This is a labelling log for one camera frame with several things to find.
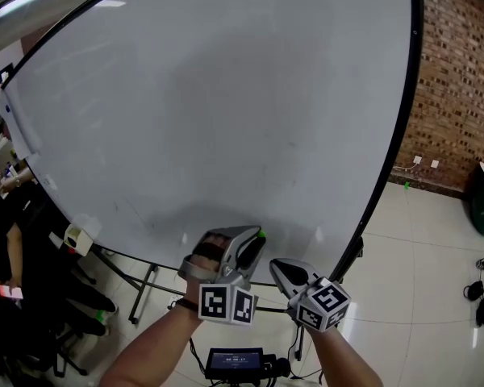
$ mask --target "tiled floor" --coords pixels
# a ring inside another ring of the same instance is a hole
[[[364,242],[364,257],[344,279],[353,297],[340,326],[344,337],[385,386],[484,386],[484,327],[474,327],[477,303],[462,297],[463,287],[478,279],[474,263],[484,257],[484,238],[470,224],[462,202],[388,184]],[[112,260],[132,275],[145,273],[145,264],[138,261],[120,256]],[[170,297],[156,289],[147,292],[141,302],[140,324],[135,327],[127,320],[135,290],[92,256],[83,261],[98,278],[100,290],[119,304],[120,312],[109,338],[90,336],[77,347],[77,361],[90,370],[90,376],[80,377],[70,368],[67,377],[57,381],[68,387],[98,383],[115,356],[165,312]],[[184,289],[174,271],[161,270],[152,279]],[[252,289],[261,296],[260,305],[286,304],[276,289]],[[205,322],[194,341],[203,361],[211,347],[263,347],[265,352],[285,356],[293,332],[294,324],[284,314],[258,312],[250,328]],[[305,341],[304,360],[293,364],[293,370],[302,375],[320,368],[310,338]],[[191,387],[209,382],[187,350],[166,385]],[[291,383],[284,380],[282,385]]]

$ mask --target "monitor screen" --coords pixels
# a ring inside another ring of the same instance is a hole
[[[211,368],[222,370],[260,368],[258,352],[214,352],[211,357]]]

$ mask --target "white cable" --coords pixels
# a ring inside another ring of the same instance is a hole
[[[393,169],[404,169],[404,170],[408,171],[409,169],[412,169],[416,166],[418,166],[418,164],[414,164],[414,166],[411,166],[410,168],[402,168],[401,166],[393,166]]]

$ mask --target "whiteboard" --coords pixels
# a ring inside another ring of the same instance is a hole
[[[329,275],[368,205],[407,75],[411,0],[107,0],[5,92],[35,175],[112,250],[179,267],[260,224]]]

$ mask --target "phone screen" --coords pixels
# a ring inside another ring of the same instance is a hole
[[[22,289],[19,287],[13,288],[11,291],[9,285],[0,285],[0,295],[7,298],[23,300]]]

